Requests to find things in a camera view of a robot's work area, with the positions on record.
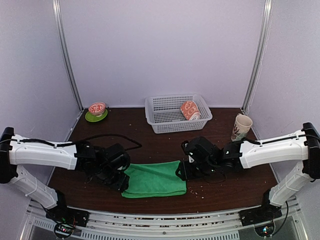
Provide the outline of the green microfiber towel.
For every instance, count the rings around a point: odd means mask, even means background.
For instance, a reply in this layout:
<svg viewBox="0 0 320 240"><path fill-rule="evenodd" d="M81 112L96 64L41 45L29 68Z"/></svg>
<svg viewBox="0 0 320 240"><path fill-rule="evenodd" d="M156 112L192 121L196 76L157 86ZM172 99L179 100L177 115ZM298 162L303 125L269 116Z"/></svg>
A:
<svg viewBox="0 0 320 240"><path fill-rule="evenodd" d="M172 197L184 195L187 184L176 175L179 161L131 164L125 173L128 188L121 193L127 199Z"/></svg>

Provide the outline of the white plastic mesh basket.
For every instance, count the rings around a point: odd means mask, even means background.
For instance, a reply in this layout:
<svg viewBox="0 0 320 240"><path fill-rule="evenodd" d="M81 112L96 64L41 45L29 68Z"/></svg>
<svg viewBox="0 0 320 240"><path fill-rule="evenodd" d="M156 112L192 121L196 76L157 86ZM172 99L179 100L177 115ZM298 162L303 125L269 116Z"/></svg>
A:
<svg viewBox="0 0 320 240"><path fill-rule="evenodd" d="M197 105L199 119L187 120L183 115L181 106L187 101ZM146 121L156 134L201 130L213 118L203 97L195 93L147 97L144 110Z"/></svg>

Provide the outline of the orange rabbit pattern towel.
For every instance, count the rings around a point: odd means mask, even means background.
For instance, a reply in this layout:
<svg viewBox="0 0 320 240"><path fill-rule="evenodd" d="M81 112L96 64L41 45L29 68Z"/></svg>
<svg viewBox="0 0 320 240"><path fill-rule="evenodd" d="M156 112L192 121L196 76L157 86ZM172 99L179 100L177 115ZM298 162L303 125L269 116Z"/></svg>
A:
<svg viewBox="0 0 320 240"><path fill-rule="evenodd" d="M197 104L192 100L185 101L181 105L180 111L188 121L199 120L201 117L201 113Z"/></svg>

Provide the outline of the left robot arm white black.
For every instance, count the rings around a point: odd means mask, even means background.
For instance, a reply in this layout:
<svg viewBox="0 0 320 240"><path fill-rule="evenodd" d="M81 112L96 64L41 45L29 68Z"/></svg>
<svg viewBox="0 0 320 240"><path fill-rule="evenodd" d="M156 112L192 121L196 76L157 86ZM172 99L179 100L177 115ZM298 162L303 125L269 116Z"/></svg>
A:
<svg viewBox="0 0 320 240"><path fill-rule="evenodd" d="M25 138L7 127L0 138L0 182L16 185L27 197L40 203L61 222L72 218L62 192L47 187L24 165L41 165L80 171L120 193L129 187L125 173L131 159L116 143L108 148L94 146L88 139L76 142L50 142Z"/></svg>

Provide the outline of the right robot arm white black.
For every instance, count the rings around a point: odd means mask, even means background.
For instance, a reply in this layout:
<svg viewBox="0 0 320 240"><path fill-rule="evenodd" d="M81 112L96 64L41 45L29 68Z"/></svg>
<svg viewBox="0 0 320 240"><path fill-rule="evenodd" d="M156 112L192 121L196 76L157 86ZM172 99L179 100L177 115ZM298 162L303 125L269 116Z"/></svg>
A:
<svg viewBox="0 0 320 240"><path fill-rule="evenodd" d="M219 148L200 136L184 141L181 148L188 159L178 164L175 174L183 181L210 173L225 175L264 164L296 161L284 180L264 194L256 210L261 221L268 220L308 182L320 178L320 135L310 122L304 123L301 130L280 137L265 140L244 137Z"/></svg>

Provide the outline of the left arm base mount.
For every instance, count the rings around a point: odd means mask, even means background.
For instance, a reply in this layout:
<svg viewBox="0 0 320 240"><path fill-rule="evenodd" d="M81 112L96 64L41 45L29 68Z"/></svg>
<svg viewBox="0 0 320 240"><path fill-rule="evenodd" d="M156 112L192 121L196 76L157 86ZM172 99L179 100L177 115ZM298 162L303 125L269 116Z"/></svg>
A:
<svg viewBox="0 0 320 240"><path fill-rule="evenodd" d="M86 227L90 213L84 210L68 208L64 216L58 216L51 210L44 209L46 217L55 222L53 233L58 239L69 238L77 227Z"/></svg>

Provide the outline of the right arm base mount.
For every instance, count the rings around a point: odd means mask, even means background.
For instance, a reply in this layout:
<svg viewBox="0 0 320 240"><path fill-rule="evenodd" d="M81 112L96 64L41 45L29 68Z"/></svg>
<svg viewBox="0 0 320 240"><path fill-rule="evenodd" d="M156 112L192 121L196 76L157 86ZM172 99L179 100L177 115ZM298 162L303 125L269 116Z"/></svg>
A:
<svg viewBox="0 0 320 240"><path fill-rule="evenodd" d="M276 232L275 219L281 216L279 207L259 206L239 212L242 226L253 226L255 233L262 238L271 237Z"/></svg>

